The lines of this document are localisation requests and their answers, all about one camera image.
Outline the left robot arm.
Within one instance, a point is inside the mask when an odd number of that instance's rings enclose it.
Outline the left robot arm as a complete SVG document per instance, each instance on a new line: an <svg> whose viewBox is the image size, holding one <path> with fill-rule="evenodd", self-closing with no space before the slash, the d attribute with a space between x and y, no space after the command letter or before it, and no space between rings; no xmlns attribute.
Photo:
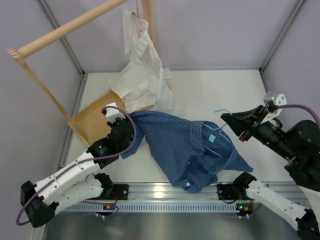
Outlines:
<svg viewBox="0 0 320 240"><path fill-rule="evenodd" d="M113 195L113 182L100 170L119 159L133 147L137 128L131 117L117 118L111 124L111 132L96 141L80 157L56 173L35 183L26 181L20 187L22 209L20 218L27 215L27 223L33 228L51 221L65 208L88 199L109 199Z"/></svg>

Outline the blue checked shirt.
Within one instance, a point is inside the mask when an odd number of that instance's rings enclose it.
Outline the blue checked shirt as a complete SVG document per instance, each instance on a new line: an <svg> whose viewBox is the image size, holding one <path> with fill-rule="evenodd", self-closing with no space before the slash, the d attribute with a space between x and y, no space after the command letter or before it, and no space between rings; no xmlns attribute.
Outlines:
<svg viewBox="0 0 320 240"><path fill-rule="evenodd" d="M165 112L140 110L130 114L136 126L136 140L130 150L122 155L126 159L134 155L142 140L148 144L155 162L169 182L189 193L199 193L218 181L222 171L251 173L254 169L240 155L230 137L231 145L216 135L214 143L208 138L212 131L204 124L217 128L214 122L187 120ZM209 147L218 155L207 150Z"/></svg>

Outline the blue wire hanger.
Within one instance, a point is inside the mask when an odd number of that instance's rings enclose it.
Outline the blue wire hanger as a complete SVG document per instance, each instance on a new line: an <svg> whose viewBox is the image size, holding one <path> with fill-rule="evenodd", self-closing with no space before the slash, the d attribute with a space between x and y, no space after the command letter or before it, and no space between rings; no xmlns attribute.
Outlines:
<svg viewBox="0 0 320 240"><path fill-rule="evenodd" d="M231 113L231 111L229 111L228 109L225 109L225 108L222 108L222 109L218 109L218 110L215 110L214 113L218 113L218 112L226 112L228 114L230 114L231 116L233 115ZM210 136L208 137L208 140L211 142L211 143L214 143L215 142L215 139L217 138L217 134L219 134L219 136L221 138L224 138L225 141L227 141L229 143L229 145L231 146L232 142L231 140L229 140L229 137L225 136L222 132L223 132L223 128L227 125L226 123L224 123L222 126L219 126L219 127L216 127L216 128L212 128L210 127L209 125L207 124L203 124L205 127L207 127L208 129L210 129L212 131L212 133L210 134ZM207 150L211 151L212 153L214 153L215 155L219 156L222 158L221 155L217 154L216 152L214 152L213 150L211 150L209 147L207 146L204 146Z"/></svg>

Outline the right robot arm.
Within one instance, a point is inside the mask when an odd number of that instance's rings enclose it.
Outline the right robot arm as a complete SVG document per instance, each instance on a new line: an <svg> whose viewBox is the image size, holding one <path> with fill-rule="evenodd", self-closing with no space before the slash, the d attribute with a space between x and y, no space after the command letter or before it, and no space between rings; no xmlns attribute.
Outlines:
<svg viewBox="0 0 320 240"><path fill-rule="evenodd" d="M301 120L288 131L274 125L284 109L302 109L313 120ZM270 103L235 113L223 113L221 119L231 128L240 141L256 139L286 160L284 172L304 193L309 203L305 207L294 203L248 171L241 173L232 183L217 186L220 200L255 200L286 221L302 240L320 238L320 118L309 107L301 104L275 106Z"/></svg>

